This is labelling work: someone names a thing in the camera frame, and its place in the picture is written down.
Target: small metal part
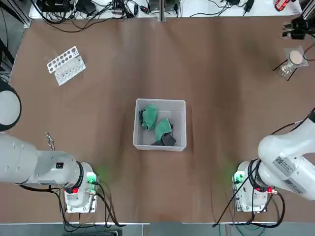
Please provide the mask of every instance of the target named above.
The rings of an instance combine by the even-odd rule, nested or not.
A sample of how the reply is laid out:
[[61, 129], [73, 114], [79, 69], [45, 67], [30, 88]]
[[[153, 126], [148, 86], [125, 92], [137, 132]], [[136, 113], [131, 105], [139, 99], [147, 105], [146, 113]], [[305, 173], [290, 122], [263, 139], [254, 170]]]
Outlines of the small metal part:
[[52, 139], [52, 137], [50, 136], [50, 134], [48, 132], [45, 132], [47, 135], [47, 139], [48, 139], [48, 146], [50, 147], [51, 151], [55, 150], [55, 141]]

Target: transparent plastic container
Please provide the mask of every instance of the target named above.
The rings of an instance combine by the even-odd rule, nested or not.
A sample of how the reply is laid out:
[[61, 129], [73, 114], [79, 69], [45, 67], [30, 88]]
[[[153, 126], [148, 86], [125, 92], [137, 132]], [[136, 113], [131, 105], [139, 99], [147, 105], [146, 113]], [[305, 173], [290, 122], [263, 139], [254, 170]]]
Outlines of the transparent plastic container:
[[[157, 124], [164, 118], [168, 118], [173, 124], [172, 136], [177, 141], [174, 147], [151, 145], [155, 142], [155, 130], [142, 128], [139, 121], [139, 111], [148, 104], [155, 105], [158, 108]], [[183, 151], [187, 145], [185, 101], [138, 98], [134, 114], [132, 143], [139, 150]]]

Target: metal post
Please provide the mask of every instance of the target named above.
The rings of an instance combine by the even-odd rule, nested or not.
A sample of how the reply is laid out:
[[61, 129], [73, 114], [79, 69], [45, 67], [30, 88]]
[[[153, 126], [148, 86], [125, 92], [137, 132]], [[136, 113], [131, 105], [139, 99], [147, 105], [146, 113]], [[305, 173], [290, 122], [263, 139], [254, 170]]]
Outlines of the metal post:
[[165, 0], [159, 0], [159, 18], [158, 21], [166, 21], [165, 17]]
[[7, 2], [11, 5], [12, 9], [15, 13], [20, 17], [23, 21], [24, 28], [29, 28], [31, 26], [31, 20], [29, 17], [21, 10], [19, 5], [15, 2], [15, 0], [7, 0]]
[[302, 16], [305, 20], [307, 20], [307, 18], [313, 13], [315, 9], [315, 0], [310, 0], [307, 5], [305, 6], [305, 8], [302, 11]]

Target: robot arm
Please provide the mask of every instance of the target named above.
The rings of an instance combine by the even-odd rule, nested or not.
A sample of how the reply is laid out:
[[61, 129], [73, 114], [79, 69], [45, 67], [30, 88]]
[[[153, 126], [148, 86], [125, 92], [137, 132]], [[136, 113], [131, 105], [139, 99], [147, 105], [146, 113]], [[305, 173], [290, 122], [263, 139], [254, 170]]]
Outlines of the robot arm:
[[293, 131], [265, 137], [258, 146], [260, 160], [240, 164], [233, 176], [237, 211], [261, 212], [272, 186], [315, 200], [315, 166], [303, 156], [307, 153], [315, 153], [314, 111]]
[[315, 200], [315, 166], [303, 157], [307, 153], [315, 153], [314, 112], [297, 129], [283, 135], [269, 135], [260, 142], [261, 180], [268, 186]]
[[64, 189], [68, 212], [95, 212], [96, 175], [88, 163], [62, 151], [39, 151], [2, 131], [21, 116], [17, 92], [0, 80], [0, 182], [56, 185]]

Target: brown tabletop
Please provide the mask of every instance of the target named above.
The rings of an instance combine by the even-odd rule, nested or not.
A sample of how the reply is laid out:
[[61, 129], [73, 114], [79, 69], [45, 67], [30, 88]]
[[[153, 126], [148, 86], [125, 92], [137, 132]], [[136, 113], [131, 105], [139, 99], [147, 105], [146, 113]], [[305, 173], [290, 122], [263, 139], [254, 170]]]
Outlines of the brown tabletop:
[[[110, 186], [120, 222], [215, 222], [231, 197], [238, 164], [257, 158], [265, 135], [304, 118], [314, 106], [311, 62], [289, 82], [272, 71], [285, 59], [284, 47], [311, 44], [281, 39], [290, 18], [111, 20], [80, 33], [32, 22], [12, 73], [22, 116], [9, 133], [48, 150], [49, 131], [57, 150], [90, 163]], [[59, 87], [47, 58], [74, 45], [87, 69]], [[137, 98], [186, 101], [183, 152], [132, 145]], [[0, 187], [0, 222], [62, 221], [54, 195]], [[313, 202], [281, 192], [286, 222], [314, 222]], [[67, 217], [78, 221], [78, 214]], [[249, 217], [236, 214], [236, 221]], [[103, 203], [80, 220], [104, 222]], [[275, 222], [274, 206], [256, 220]], [[229, 210], [222, 221], [232, 221]]]

